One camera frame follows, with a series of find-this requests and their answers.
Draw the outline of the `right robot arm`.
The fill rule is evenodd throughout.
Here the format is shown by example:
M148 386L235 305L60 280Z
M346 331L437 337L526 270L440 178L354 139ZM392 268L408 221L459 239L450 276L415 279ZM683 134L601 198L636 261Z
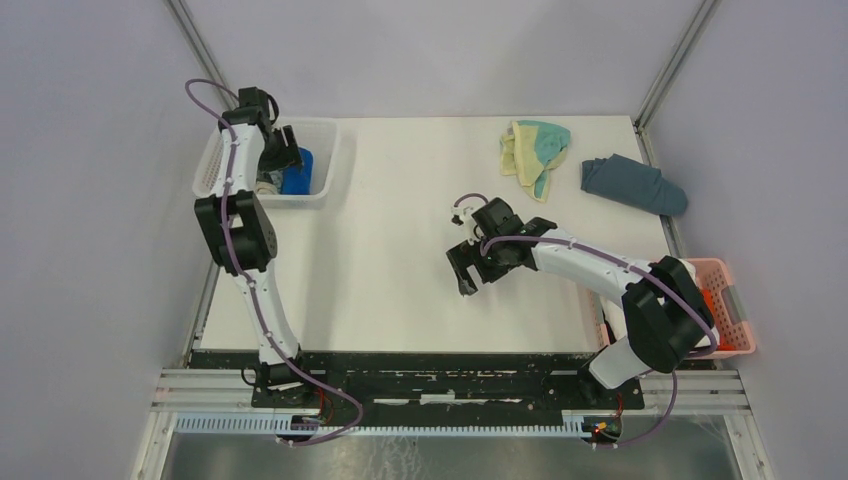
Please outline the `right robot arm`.
M461 295L478 290L471 269L482 282L493 283L526 268L582 285L622 311L623 337L578 372L577 392L585 405L602 408L630 379L649 371L670 374L683 361L717 350L715 320L685 261L664 256L649 262L594 247L553 221L521 220L501 198L480 206L458 199L451 214L466 235L446 253Z

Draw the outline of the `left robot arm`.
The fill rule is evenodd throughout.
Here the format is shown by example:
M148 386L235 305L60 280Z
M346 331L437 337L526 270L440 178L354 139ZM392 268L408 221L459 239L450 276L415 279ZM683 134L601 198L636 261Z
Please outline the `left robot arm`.
M223 141L217 178L194 212L213 261L245 301L258 338L253 389L293 407L313 397L313 378L298 368L301 346L286 318L274 272L277 235L256 192L263 173L303 165L293 129L275 126L279 107L258 87L235 93L237 104L214 117Z

